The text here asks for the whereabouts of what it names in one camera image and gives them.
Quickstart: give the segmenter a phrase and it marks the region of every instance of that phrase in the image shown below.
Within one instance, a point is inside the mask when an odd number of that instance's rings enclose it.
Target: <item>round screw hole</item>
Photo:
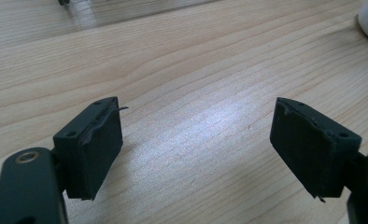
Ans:
[[[76,132],[69,132],[69,133],[65,134],[65,136],[67,136],[67,137],[72,137],[74,135],[76,135]]]
[[[339,133],[340,137],[348,137],[349,135],[347,135],[347,133]]]
[[[21,220],[17,221],[16,224],[34,224],[35,217],[24,217]]]
[[[37,152],[37,151],[25,152],[25,153],[22,153],[21,155],[19,155],[16,158],[15,162],[18,163],[18,164],[30,162],[30,161],[33,161],[33,160],[37,159],[38,156],[39,156],[39,152]]]

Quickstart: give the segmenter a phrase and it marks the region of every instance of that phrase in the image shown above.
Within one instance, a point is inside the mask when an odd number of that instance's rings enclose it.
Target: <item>light wood surface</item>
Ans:
[[[277,96],[362,136],[368,38],[354,0],[0,0],[0,169],[118,96],[124,146],[71,223],[348,223],[269,142]]]

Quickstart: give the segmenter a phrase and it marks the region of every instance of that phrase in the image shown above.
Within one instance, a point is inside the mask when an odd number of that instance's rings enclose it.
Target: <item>table surface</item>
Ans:
[[[70,223],[348,223],[269,142],[278,96],[362,136],[368,38],[354,0],[0,0],[0,169],[118,96],[124,145]]]

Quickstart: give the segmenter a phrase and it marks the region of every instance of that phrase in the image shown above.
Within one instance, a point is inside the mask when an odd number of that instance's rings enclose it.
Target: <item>metal screw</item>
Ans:
[[[23,164],[23,163],[26,163],[26,162],[30,162],[30,161],[33,161],[35,159],[37,159],[39,156],[39,152],[37,151],[30,151],[30,152],[25,152],[21,155],[19,155],[15,162],[18,163],[18,164]]]

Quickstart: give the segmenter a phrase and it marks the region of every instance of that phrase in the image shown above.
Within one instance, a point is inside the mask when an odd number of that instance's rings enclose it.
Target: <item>wooden table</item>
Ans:
[[[0,0],[0,169],[118,96],[124,146],[70,223],[348,223],[269,142],[277,96],[362,136],[368,38],[354,0]]]

